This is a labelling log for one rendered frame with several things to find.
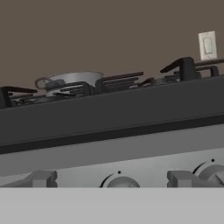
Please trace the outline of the black and silver stove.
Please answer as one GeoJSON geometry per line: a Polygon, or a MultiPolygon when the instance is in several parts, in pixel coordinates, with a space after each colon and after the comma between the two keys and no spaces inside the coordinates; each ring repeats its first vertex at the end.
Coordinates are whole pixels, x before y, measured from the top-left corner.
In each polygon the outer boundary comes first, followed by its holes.
{"type": "Polygon", "coordinates": [[[142,73],[44,89],[0,87],[0,185],[56,171],[57,187],[99,187],[110,174],[168,187],[168,171],[224,165],[224,74],[217,60],[177,59],[142,73]]]}

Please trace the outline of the silver cooking pot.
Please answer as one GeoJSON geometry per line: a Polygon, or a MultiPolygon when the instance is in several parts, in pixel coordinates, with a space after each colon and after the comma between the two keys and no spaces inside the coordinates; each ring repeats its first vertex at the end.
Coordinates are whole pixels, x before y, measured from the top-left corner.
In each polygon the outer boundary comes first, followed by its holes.
{"type": "Polygon", "coordinates": [[[54,93],[60,92],[64,84],[85,81],[88,85],[94,87],[96,81],[102,77],[103,73],[92,71],[55,74],[50,77],[36,79],[35,87],[37,89],[44,89],[47,96],[53,96],[54,93]]]}

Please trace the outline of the silver stove knob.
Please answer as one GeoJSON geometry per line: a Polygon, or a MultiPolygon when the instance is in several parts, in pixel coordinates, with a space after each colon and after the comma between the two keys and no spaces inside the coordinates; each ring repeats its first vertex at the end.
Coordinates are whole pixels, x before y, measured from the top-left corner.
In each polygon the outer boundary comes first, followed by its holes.
{"type": "Polygon", "coordinates": [[[216,164],[215,162],[203,163],[193,171],[193,174],[209,184],[224,187],[224,164],[216,164]]]}
{"type": "Polygon", "coordinates": [[[137,181],[128,176],[115,176],[114,174],[108,175],[100,184],[100,188],[103,187],[139,187],[137,181]]]}

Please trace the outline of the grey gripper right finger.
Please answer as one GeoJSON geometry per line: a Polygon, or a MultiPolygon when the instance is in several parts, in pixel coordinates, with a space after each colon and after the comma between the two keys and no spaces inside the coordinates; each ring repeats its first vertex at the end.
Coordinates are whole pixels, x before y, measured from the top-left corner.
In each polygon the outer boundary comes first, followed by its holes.
{"type": "Polygon", "coordinates": [[[214,184],[198,178],[190,171],[168,171],[168,187],[221,187],[221,184],[214,184]]]}

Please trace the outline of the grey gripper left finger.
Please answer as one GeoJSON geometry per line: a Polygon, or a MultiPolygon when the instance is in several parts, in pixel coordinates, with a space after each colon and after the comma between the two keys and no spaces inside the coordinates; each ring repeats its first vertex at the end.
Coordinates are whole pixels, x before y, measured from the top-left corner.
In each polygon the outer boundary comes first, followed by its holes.
{"type": "Polygon", "coordinates": [[[58,173],[56,171],[34,171],[28,176],[0,185],[1,188],[13,187],[57,187],[58,173]]]}

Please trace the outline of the white wall switch plate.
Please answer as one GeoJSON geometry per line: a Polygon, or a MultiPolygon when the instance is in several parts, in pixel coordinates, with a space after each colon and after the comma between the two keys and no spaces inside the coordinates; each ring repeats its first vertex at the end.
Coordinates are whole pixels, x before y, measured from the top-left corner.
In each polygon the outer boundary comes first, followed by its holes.
{"type": "Polygon", "coordinates": [[[199,53],[201,60],[217,59],[217,45],[215,31],[207,31],[198,34],[199,53]]]}

